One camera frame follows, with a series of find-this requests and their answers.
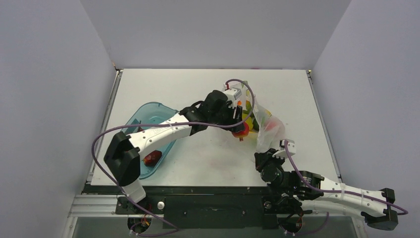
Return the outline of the clear plastic bag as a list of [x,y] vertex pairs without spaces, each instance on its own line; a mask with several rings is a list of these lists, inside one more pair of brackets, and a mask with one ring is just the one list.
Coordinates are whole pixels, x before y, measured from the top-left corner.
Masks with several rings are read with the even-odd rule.
[[257,97],[251,96],[250,90],[242,84],[242,96],[238,105],[242,106],[242,118],[253,115],[258,123],[254,131],[250,131],[248,137],[255,141],[256,152],[263,153],[270,148],[276,149],[280,140],[285,138],[285,126],[283,122],[274,116],[268,109],[262,106]]

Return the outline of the red fake apple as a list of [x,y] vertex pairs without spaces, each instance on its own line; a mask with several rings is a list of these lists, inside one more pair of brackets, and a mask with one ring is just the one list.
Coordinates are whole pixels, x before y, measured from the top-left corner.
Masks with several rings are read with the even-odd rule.
[[245,137],[247,137],[248,135],[249,135],[249,132],[250,132],[250,128],[249,128],[249,125],[246,123],[246,122],[244,122],[243,123],[243,130],[241,130],[241,131],[238,131],[238,132],[231,132],[231,134],[235,137],[235,138],[238,138],[239,139],[239,141],[243,141],[244,140],[244,138]]

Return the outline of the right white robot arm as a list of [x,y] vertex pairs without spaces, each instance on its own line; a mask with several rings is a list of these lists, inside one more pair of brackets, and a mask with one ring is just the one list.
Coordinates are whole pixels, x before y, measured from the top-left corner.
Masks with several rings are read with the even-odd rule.
[[392,231],[399,224],[392,189],[369,191],[301,171],[287,148],[269,149],[254,157],[255,168],[269,190],[263,198],[263,208],[269,214],[302,217],[318,211],[341,213],[384,231]]

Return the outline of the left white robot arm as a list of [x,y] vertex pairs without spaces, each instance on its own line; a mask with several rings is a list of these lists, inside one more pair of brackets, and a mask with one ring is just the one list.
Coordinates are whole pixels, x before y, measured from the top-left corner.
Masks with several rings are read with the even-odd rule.
[[238,104],[242,92],[238,88],[214,90],[200,105],[185,107],[170,119],[144,126],[140,132],[115,134],[104,156],[104,162],[130,199],[128,206],[135,213],[147,209],[146,192],[140,182],[141,160],[158,148],[177,139],[206,130],[210,124],[231,132],[245,129],[242,107]]

